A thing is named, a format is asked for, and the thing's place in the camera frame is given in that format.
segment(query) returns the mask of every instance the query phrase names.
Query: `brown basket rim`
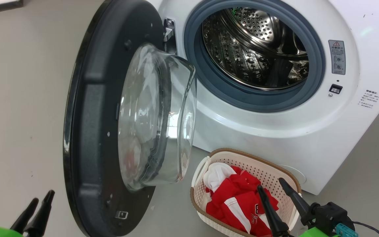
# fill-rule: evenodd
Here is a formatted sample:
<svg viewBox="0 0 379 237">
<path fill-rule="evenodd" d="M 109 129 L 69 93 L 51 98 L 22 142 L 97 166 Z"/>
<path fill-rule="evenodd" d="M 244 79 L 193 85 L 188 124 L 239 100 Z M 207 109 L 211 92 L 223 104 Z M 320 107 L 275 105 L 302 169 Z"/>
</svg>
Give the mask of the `brown basket rim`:
<svg viewBox="0 0 379 237">
<path fill-rule="evenodd" d="M 299 184 L 298 180 L 293 176 L 293 174 L 291 174 L 289 171 L 285 170 L 284 168 L 281 168 L 280 166 L 272 163 L 272 162 L 269 162 L 265 159 L 262 159 L 260 157 L 257 157 L 257 156 L 254 156 L 254 155 L 251 155 L 249 153 L 246 153 L 246 152 L 243 152 L 243 151 L 240 151 L 240 150 L 235 150 L 235 149 L 231 149 L 231 148 L 220 148 L 220 149 L 217 149 L 217 150 L 214 150 L 212 151 L 210 154 L 209 154 L 209 157 L 212 157 L 213 155 L 217 154 L 217 153 L 220 153 L 220 152 L 232 152 L 232 153 L 235 153 L 235 154 L 239 154 L 239 155 L 242 155 L 242 156 L 246 156 L 248 158 L 251 158 L 251 159 L 254 159 L 254 160 L 257 160 L 261 163 L 265 163 L 266 165 L 269 165 L 273 168 L 276 168 L 277 170 L 287 174 L 289 177 L 291 177 L 293 179 L 293 181 L 295 182 L 295 185 L 296 185 L 296 189 L 298 191 L 298 193 L 302 193 L 302 190 L 301 190 L 301 185 Z M 216 222 L 217 224 L 221 225 L 222 227 L 224 228 L 227 228 L 233 232 L 236 232 L 237 234 L 240 234 L 242 236 L 245 236 L 245 237 L 253 237 L 253 235 L 251 234 L 248 234 L 244 231 L 241 231 L 239 229 L 236 229 L 230 225 L 227 225 L 219 220 L 217 220 L 216 218 L 212 217 L 211 215 L 209 215 L 207 212 L 205 212 L 204 210 L 202 210 L 196 203 L 195 203 L 195 198 L 194 198 L 194 188 L 191 187 L 191 191 L 190 191 L 190 197 L 191 197 L 191 203 L 192 205 L 194 206 L 194 208 L 197 210 L 197 212 L 201 213 L 203 216 L 207 217 L 208 219 Z"/>
</svg>

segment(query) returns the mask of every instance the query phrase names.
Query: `red clothing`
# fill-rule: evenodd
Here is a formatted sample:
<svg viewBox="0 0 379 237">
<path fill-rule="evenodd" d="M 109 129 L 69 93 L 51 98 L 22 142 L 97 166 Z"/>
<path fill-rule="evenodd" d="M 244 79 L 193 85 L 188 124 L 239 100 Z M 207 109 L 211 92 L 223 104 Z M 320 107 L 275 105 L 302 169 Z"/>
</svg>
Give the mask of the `red clothing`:
<svg viewBox="0 0 379 237">
<path fill-rule="evenodd" d="M 206 212 L 241 231 L 257 237 L 271 237 L 270 229 L 258 217 L 265 213 L 257 191 L 260 180 L 241 168 L 232 168 L 236 174 L 225 179 L 216 192 L 209 191 L 212 201 L 207 204 Z M 278 210 L 278 201 L 265 191 L 272 207 Z"/>
</svg>

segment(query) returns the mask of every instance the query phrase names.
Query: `round door opening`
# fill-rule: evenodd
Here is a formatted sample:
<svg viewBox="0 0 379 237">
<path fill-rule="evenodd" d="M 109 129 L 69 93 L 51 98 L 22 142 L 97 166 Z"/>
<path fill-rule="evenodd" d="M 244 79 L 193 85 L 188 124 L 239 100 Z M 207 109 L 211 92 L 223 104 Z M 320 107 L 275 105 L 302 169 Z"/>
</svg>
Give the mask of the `round door opening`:
<svg viewBox="0 0 379 237">
<path fill-rule="evenodd" d="M 187 20 L 184 48 L 206 89 L 249 111 L 301 105 L 325 72 L 317 33 L 279 0 L 203 1 Z"/>
<path fill-rule="evenodd" d="M 242 85 L 283 90 L 308 77 L 308 55 L 301 40 L 267 12 L 224 9 L 203 21 L 202 32 L 213 63 Z"/>
</svg>

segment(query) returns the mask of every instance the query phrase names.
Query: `clothes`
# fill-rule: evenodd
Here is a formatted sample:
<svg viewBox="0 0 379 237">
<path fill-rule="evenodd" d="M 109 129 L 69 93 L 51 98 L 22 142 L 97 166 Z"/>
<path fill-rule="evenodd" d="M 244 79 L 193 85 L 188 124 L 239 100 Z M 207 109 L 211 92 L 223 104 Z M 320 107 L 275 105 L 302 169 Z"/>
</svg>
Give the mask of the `clothes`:
<svg viewBox="0 0 379 237">
<path fill-rule="evenodd" d="M 225 163 L 212 163 L 204 174 L 203 181 L 207 188 L 215 192 L 224 179 L 236 172 Z"/>
<path fill-rule="evenodd" d="M 271 237 L 268 225 L 263 222 L 266 221 L 265 212 L 257 191 L 261 182 L 247 171 L 235 166 L 232 169 L 236 174 L 225 178 L 216 191 L 209 190 L 212 201 L 207 204 L 206 212 L 241 231 L 257 237 Z M 268 190 L 266 193 L 272 207 L 278 210 L 278 201 Z"/>
</svg>

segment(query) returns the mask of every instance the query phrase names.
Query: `perforated basket side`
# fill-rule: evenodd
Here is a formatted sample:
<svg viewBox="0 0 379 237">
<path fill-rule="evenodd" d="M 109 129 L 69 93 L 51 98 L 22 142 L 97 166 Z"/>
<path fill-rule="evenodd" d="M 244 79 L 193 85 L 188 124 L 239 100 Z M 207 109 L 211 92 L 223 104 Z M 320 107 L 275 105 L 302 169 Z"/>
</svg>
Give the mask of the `perforated basket side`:
<svg viewBox="0 0 379 237">
<path fill-rule="evenodd" d="M 293 189 L 301 193 L 301 187 L 292 174 L 272 162 L 268 162 L 248 153 L 228 148 L 218 149 L 210 153 L 210 163 L 214 162 L 223 162 L 229 165 L 238 166 L 257 177 L 262 182 L 262 186 L 267 188 L 271 195 L 279 201 L 279 210 L 277 213 L 280 218 L 286 222 L 289 227 L 293 227 L 294 223 L 297 221 L 297 218 L 295 218 L 294 215 L 296 209 L 290 198 L 283 192 L 278 181 L 278 178 L 283 177 Z M 195 175 L 200 177 L 204 175 L 204 173 Z M 191 188 L 191 202 L 196 208 L 200 218 L 205 223 L 228 236 L 252 236 L 243 231 L 239 231 L 230 225 L 226 225 L 207 214 L 205 212 L 206 195 L 208 195 L 206 193 L 206 186 L 204 185 L 203 180 L 200 179 L 200 182 L 196 183 L 194 187 Z"/>
</svg>

